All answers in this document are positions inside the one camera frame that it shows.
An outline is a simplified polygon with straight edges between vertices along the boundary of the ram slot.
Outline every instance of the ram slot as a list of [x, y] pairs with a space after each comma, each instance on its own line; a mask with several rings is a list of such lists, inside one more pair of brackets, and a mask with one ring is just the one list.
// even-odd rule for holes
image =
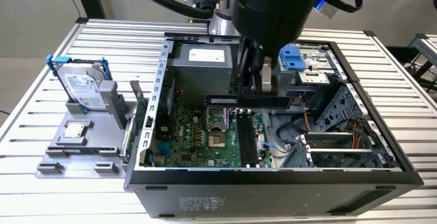
[[258, 163], [258, 154], [250, 114], [242, 113], [237, 115], [237, 128], [241, 163], [243, 167], [246, 165], [254, 167]]

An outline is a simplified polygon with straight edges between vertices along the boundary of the blue drive bracket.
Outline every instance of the blue drive bracket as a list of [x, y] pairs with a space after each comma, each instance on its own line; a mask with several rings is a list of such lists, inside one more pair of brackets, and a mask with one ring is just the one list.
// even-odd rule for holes
[[[59, 78], [56, 67], [54, 66], [54, 63], [68, 63], [71, 61], [71, 57], [58, 56], [55, 58], [55, 60], [52, 60], [52, 59], [54, 59], [54, 55], [52, 54], [48, 54], [46, 56], [47, 66], [48, 66], [50, 70], [52, 71], [54, 76], [58, 77], [58, 80], [60, 82], [60, 85], [62, 85], [62, 87], [63, 87], [63, 89], [64, 89], [64, 91], [67, 93], [67, 96], [68, 96], [68, 101], [67, 102], [72, 102], [74, 103], [74, 99], [72, 99], [72, 97], [71, 97], [71, 95], [70, 95], [70, 93], [67, 91], [67, 88], [66, 88], [64, 83], [62, 82], [62, 79]], [[83, 111], [84, 114], [87, 114], [88, 113], [88, 108], [84, 107], [84, 106], [82, 106], [82, 111]]]
[[306, 64], [297, 46], [285, 46], [279, 51], [279, 58], [287, 71], [305, 71]]
[[104, 72], [104, 75], [107, 77], [107, 80], [112, 81], [112, 75], [111, 75], [111, 71], [110, 71], [110, 64], [108, 64], [108, 61], [104, 59], [104, 57], [102, 57], [102, 59], [100, 59], [100, 64], [103, 66], [103, 72]]

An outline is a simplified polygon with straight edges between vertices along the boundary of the blue connector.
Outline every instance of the blue connector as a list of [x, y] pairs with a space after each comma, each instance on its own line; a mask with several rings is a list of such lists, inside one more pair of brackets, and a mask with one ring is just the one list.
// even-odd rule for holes
[[287, 71], [305, 71], [306, 65], [297, 46], [285, 46], [279, 51], [279, 57]]
[[270, 143], [270, 142], [266, 142], [266, 141], [263, 141], [262, 144], [263, 144], [265, 146], [275, 147], [275, 144], [273, 144], [273, 143]]
[[111, 71], [110, 71], [110, 64], [108, 64], [108, 61], [104, 59], [104, 57], [102, 57], [102, 59], [100, 59], [100, 64], [103, 65], [103, 72], [104, 72], [104, 75], [107, 77], [107, 80], [112, 81], [112, 75], [111, 75]]

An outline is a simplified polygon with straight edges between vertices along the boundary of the label on power supply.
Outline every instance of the label on power supply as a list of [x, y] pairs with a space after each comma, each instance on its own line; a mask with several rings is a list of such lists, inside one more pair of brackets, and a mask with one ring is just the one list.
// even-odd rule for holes
[[178, 197], [182, 211], [221, 211], [225, 207], [226, 197]]
[[191, 49], [188, 61], [225, 62], [225, 50]]
[[95, 79], [88, 75], [76, 74], [66, 74], [64, 77], [79, 104], [88, 109], [104, 109], [106, 105]]

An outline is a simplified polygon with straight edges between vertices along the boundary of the aluminum table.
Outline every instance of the aluminum table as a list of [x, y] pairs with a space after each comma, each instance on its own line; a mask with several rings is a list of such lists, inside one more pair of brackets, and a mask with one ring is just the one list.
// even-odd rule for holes
[[[91, 19], [75, 24], [55, 57], [104, 56], [118, 90], [134, 100], [128, 81], [139, 80], [150, 94], [164, 32], [206, 34], [207, 28]], [[35, 178], [67, 111], [67, 95], [46, 67], [0, 128], [0, 223], [437, 223], [436, 103], [372, 34], [306, 29], [301, 39], [337, 42], [425, 186], [358, 217], [150, 219], [123, 179]]]

